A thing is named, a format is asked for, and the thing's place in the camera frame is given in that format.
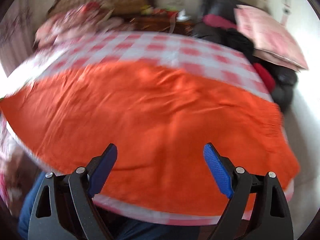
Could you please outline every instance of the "blue jeans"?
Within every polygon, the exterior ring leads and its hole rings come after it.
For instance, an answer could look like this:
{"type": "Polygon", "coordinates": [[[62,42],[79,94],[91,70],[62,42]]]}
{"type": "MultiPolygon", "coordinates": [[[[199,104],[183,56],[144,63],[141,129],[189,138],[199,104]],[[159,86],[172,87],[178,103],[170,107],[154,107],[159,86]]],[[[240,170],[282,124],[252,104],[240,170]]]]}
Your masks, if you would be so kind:
{"type": "MultiPolygon", "coordinates": [[[[28,239],[32,207],[44,176],[44,172],[39,175],[21,209],[18,232],[25,240],[28,239]]],[[[127,219],[116,231],[120,232],[117,234],[116,240],[196,240],[200,227],[168,226],[127,219]]]]}

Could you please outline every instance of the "checkered fabric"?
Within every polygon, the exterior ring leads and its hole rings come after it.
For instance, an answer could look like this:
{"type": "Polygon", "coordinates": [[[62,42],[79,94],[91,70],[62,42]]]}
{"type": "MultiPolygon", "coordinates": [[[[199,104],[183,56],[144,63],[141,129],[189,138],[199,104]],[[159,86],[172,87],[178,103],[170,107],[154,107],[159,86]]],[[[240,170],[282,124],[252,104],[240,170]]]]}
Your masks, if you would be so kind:
{"type": "Polygon", "coordinates": [[[252,65],[236,50],[209,41],[181,35],[153,32],[113,32],[84,37],[60,45],[68,51],[41,77],[70,67],[115,60],[143,60],[216,79],[241,87],[271,101],[271,97],[252,65]]]}

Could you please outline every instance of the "metal screw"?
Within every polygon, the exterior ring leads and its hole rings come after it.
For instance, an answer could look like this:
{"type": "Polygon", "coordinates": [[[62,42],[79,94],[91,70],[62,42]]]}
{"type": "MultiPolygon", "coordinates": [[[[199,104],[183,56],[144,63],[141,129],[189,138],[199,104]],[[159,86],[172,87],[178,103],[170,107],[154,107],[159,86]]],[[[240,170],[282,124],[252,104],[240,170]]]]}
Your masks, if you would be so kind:
{"type": "Polygon", "coordinates": [[[276,174],[273,171],[270,171],[268,174],[269,174],[270,178],[275,178],[276,177],[276,174]]]}
{"type": "Polygon", "coordinates": [[[85,167],[79,167],[77,170],[76,170],[76,173],[78,174],[81,174],[81,173],[84,173],[85,172],[85,167]]]}
{"type": "Polygon", "coordinates": [[[236,168],[236,172],[238,172],[240,174],[243,174],[244,173],[244,168],[238,167],[238,168],[236,168]]]}
{"type": "Polygon", "coordinates": [[[46,177],[47,179],[51,178],[52,176],[53,176],[53,172],[48,172],[48,173],[45,175],[45,177],[46,177]]]}

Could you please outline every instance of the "orange blanket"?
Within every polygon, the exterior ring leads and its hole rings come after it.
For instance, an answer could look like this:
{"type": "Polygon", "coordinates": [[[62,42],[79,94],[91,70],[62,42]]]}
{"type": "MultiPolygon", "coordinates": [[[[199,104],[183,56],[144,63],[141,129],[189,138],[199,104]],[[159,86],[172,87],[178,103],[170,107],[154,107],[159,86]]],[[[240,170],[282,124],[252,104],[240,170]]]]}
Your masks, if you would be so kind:
{"type": "Polygon", "coordinates": [[[65,173],[114,143],[118,160],[102,193],[152,210],[222,214],[228,200],[204,161],[208,142],[235,166],[274,171],[284,188],[299,171],[277,105],[182,70],[90,65],[24,87],[0,107],[35,155],[65,173]]]}

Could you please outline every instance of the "pillow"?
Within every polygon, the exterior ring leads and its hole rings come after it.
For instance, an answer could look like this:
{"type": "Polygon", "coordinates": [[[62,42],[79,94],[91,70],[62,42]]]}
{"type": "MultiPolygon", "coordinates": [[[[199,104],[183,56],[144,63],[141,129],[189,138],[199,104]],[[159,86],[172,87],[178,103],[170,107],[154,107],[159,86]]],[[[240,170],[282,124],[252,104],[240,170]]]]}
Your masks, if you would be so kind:
{"type": "Polygon", "coordinates": [[[238,31],[253,41],[255,56],[293,70],[309,69],[300,47],[284,26],[258,8],[238,7],[235,9],[238,31]]]}
{"type": "Polygon", "coordinates": [[[237,25],[228,21],[227,19],[214,15],[214,14],[207,14],[206,16],[203,17],[203,22],[211,27],[220,27],[223,29],[230,29],[230,28],[237,28],[237,25]]]}

